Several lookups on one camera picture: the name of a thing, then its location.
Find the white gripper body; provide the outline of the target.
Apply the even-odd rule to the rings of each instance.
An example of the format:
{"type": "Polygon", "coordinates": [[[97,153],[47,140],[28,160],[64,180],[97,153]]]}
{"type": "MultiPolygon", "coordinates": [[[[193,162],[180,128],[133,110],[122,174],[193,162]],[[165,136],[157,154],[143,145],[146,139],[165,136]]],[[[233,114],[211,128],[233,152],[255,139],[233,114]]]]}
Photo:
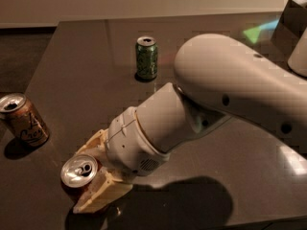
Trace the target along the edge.
{"type": "Polygon", "coordinates": [[[170,154],[149,142],[138,124],[136,108],[129,107],[108,127],[106,157],[120,171],[147,176],[167,162],[170,154]]]}

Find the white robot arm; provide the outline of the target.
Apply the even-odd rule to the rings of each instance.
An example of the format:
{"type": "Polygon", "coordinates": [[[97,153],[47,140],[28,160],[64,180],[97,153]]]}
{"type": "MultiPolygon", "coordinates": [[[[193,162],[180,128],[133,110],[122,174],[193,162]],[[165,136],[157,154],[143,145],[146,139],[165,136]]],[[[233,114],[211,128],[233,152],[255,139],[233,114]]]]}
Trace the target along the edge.
{"type": "Polygon", "coordinates": [[[167,83],[117,116],[79,150],[102,165],[73,211],[95,213],[165,163],[173,149],[230,117],[246,120],[298,153],[307,149],[307,83],[221,34],[185,42],[167,83]]]}

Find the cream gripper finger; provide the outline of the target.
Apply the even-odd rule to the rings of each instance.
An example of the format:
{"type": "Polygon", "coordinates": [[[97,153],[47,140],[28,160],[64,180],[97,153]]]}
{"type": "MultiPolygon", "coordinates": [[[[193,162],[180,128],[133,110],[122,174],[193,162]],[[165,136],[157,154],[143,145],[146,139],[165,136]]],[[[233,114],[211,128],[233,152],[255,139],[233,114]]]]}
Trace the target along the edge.
{"type": "Polygon", "coordinates": [[[76,151],[76,155],[87,154],[96,159],[106,159],[106,135],[107,131],[100,129],[76,151]]]}
{"type": "Polygon", "coordinates": [[[124,196],[132,189],[132,184],[100,169],[89,183],[73,208],[74,214],[92,214],[105,208],[111,202],[124,196]]]}

